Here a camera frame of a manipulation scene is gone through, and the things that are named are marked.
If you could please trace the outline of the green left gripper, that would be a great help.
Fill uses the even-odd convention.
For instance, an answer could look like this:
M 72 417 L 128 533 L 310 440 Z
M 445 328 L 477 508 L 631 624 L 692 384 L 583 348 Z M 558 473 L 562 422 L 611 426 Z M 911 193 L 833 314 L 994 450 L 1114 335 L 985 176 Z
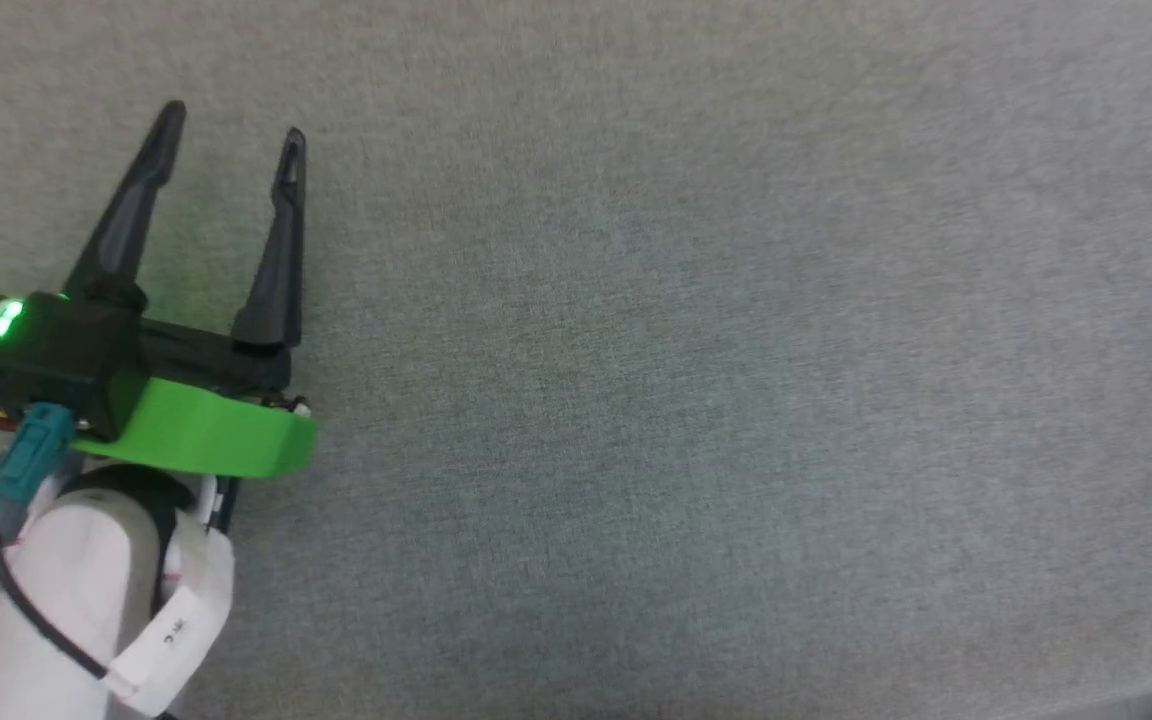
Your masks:
M 63 293 L 0 295 L 0 430 L 18 454 L 247 479 L 306 465 L 314 420 L 287 393 L 302 340 L 305 132 L 285 132 L 262 262 L 230 334 L 218 334 L 145 319 L 132 285 L 185 118 L 179 99 L 157 114 Z

